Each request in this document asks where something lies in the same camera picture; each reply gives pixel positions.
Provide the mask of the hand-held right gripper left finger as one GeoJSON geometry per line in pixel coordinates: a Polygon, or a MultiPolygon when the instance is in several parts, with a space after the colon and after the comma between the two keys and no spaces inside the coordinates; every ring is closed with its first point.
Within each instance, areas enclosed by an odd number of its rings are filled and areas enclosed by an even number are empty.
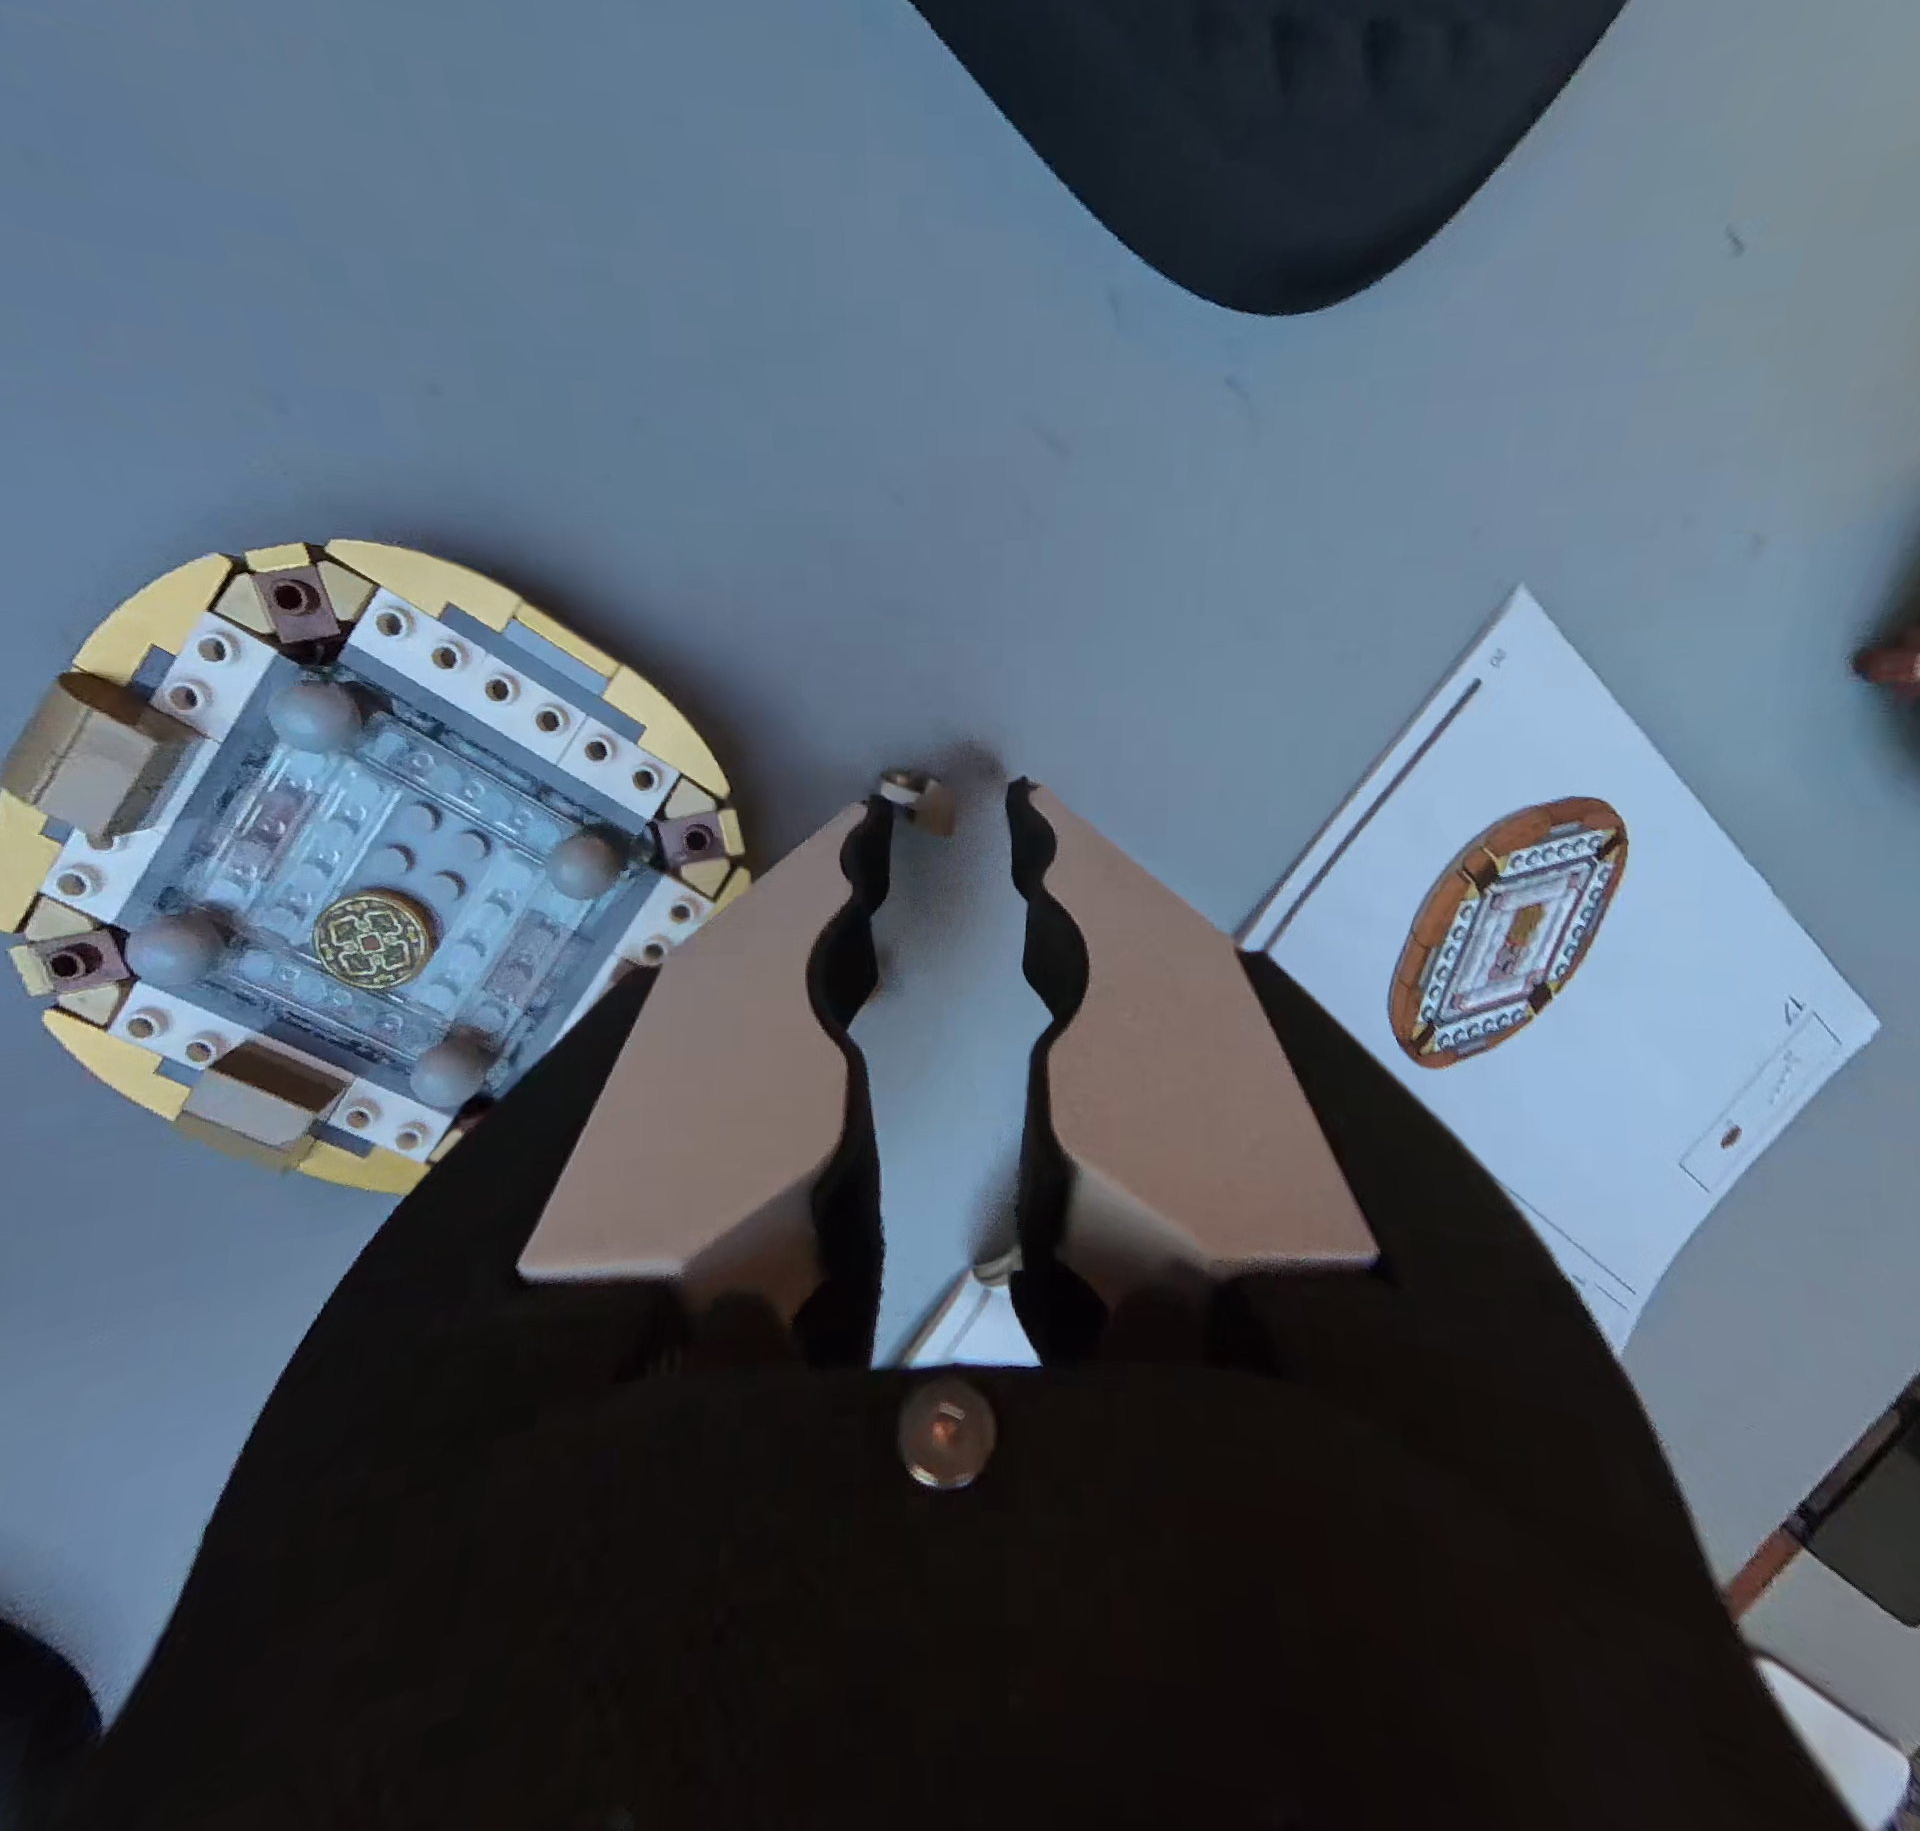
{"type": "Polygon", "coordinates": [[[894,807],[844,810],[653,975],[520,1253],[536,1286],[635,1281],[685,1313],[756,1299],[812,1365],[872,1365],[883,1267],[854,1021],[894,807]]]}

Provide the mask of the white paper sheet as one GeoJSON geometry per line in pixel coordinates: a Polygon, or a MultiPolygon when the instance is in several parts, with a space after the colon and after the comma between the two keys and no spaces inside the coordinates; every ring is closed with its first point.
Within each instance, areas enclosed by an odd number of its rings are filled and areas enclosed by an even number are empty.
{"type": "Polygon", "coordinates": [[[897,1356],[897,1368],[1040,1368],[1012,1281],[1021,1249],[971,1266],[948,1286],[897,1356]]]}

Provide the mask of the round yellow white lego model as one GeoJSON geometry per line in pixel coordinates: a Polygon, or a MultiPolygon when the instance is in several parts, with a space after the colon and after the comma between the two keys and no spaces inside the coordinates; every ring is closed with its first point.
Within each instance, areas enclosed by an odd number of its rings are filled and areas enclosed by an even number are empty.
{"type": "Polygon", "coordinates": [[[643,672],[461,563],[203,554],[5,754],[5,947],[88,1073],[273,1171],[406,1193],[750,881],[643,672]]]}

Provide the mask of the white lego instruction sheet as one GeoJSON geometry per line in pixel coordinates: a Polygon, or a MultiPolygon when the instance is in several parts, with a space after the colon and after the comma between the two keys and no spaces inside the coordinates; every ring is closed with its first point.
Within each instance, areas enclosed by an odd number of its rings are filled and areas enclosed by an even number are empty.
{"type": "Polygon", "coordinates": [[[1618,1352],[1880,1031],[1526,587],[1237,942],[1451,1127],[1618,1352]]]}

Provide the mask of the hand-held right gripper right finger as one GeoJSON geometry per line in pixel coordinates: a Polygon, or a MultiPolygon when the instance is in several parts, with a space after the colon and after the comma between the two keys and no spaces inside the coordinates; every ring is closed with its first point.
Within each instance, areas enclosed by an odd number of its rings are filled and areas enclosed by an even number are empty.
{"type": "Polygon", "coordinates": [[[1232,1282],[1381,1245],[1236,938],[1032,779],[1003,798],[1027,1065],[1012,1301],[1044,1365],[1130,1310],[1207,1326],[1232,1282]]]}

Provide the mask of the black textured pad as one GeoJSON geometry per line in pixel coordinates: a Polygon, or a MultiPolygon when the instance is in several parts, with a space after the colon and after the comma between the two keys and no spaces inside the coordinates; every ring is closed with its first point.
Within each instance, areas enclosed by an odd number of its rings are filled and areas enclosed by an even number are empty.
{"type": "Polygon", "coordinates": [[[906,0],[1141,262],[1241,312],[1421,251],[1628,0],[906,0]]]}

